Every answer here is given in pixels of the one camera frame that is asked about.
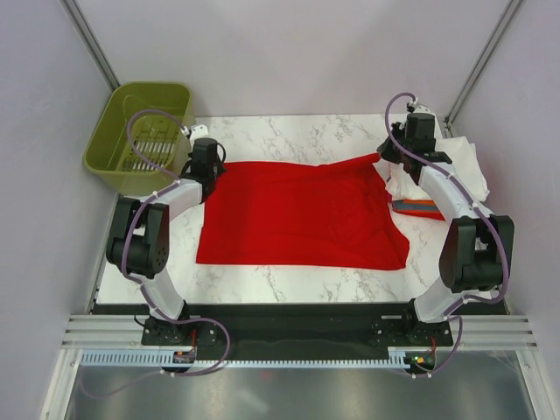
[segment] green basket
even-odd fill
[[[84,165],[123,195],[147,195],[168,186],[172,178],[144,163],[130,148],[126,124],[142,109],[160,109],[184,125],[194,125],[191,93],[178,83],[134,82],[120,86],[107,107],[89,146]],[[179,174],[189,159],[190,141],[163,115],[145,115],[132,126],[135,146],[151,161]]]

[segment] grey wall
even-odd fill
[[[109,89],[58,0],[0,2],[0,418],[39,416],[114,194],[81,155]]]
[[[507,0],[78,0],[121,82],[182,81],[198,116],[449,111]]]
[[[560,3],[531,0],[459,115],[489,203],[516,226],[509,301],[527,313],[560,392]]]

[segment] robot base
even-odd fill
[[[189,318],[188,306],[185,304],[178,320]],[[196,347],[213,347],[216,346],[217,330],[215,325],[207,322],[178,325],[150,316],[144,324],[142,345],[190,347],[196,344]]]
[[[438,347],[450,347],[453,338],[449,322],[424,323],[417,319],[414,299],[401,317],[375,317],[372,323],[374,343],[380,347],[431,347],[432,338]]]

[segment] metal floor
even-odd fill
[[[445,353],[438,352],[443,360]],[[148,372],[80,367],[105,393]],[[515,353],[458,353],[432,379],[379,369],[226,368],[194,378],[155,376],[96,401],[74,393],[67,419],[535,419]]]

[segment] white marble surface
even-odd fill
[[[394,115],[397,118],[402,121],[403,115]],[[212,137],[223,143],[228,161],[331,163],[372,153],[387,136],[382,115],[201,118],[199,123],[207,124]],[[198,265],[194,261],[203,215],[203,206],[197,206],[171,223],[167,268],[178,293],[190,303],[406,301],[437,278],[447,232],[442,221],[393,213],[410,241],[407,266],[398,271]],[[143,302],[137,286],[105,264],[97,303]]]

